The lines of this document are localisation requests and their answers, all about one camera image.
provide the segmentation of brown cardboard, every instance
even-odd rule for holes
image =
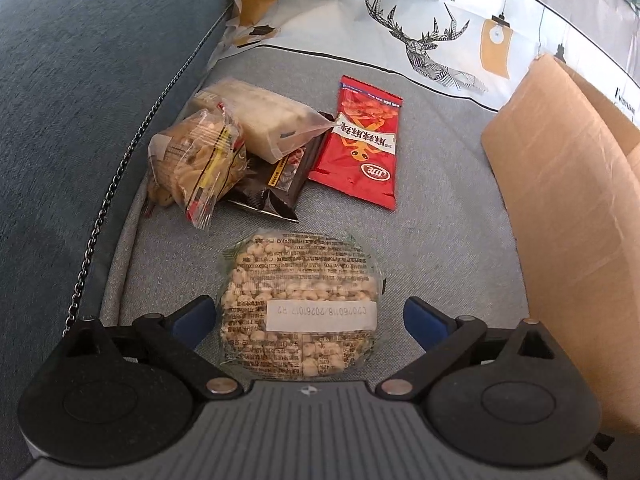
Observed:
[[[482,146],[530,315],[580,369],[604,426],[640,432],[640,132],[577,73],[542,56]]]

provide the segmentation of clear plastic bag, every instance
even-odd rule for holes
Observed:
[[[219,306],[227,359],[264,378],[301,380],[369,355],[382,278],[355,242],[263,231],[226,256]]]
[[[148,160],[153,181],[149,199],[166,206],[170,197],[199,229],[208,227],[213,206],[244,175],[242,130],[218,100],[154,135]]]
[[[232,78],[198,92],[189,110],[210,109],[220,99],[242,126],[247,150],[270,164],[335,124],[305,104]]]

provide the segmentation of snack bag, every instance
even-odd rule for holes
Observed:
[[[248,153],[244,178],[232,187],[225,200],[245,209],[298,222],[296,202],[316,163],[323,139],[324,135],[311,139],[275,164]]]
[[[402,99],[342,76],[337,126],[309,179],[396,209],[396,134]]]
[[[382,279],[357,244],[264,231],[228,257],[220,299],[228,359],[295,380],[341,372],[370,353]]]
[[[307,105],[232,78],[198,92],[189,109],[209,110],[220,99],[242,126],[247,150],[270,164],[335,124]]]
[[[177,202],[199,229],[209,225],[216,202],[244,175],[242,131],[218,101],[164,132],[148,147],[152,179],[149,199],[162,206]]]

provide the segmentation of logo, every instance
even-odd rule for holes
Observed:
[[[620,88],[616,88],[616,99],[620,102],[623,107],[629,110],[633,115],[636,114],[636,109],[632,107],[632,105],[625,98],[622,97],[622,91]]]
[[[319,391],[320,390],[318,390],[315,386],[303,386],[302,388],[300,388],[300,393],[306,395],[307,397],[311,397]]]
[[[362,170],[362,173],[372,180],[384,182],[391,178],[391,173],[385,170],[385,168],[380,168],[380,166],[376,166],[375,164],[363,164],[360,169]]]

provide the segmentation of red snack bag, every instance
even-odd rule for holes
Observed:
[[[343,75],[337,126],[327,135],[309,178],[396,209],[396,134],[402,99]]]

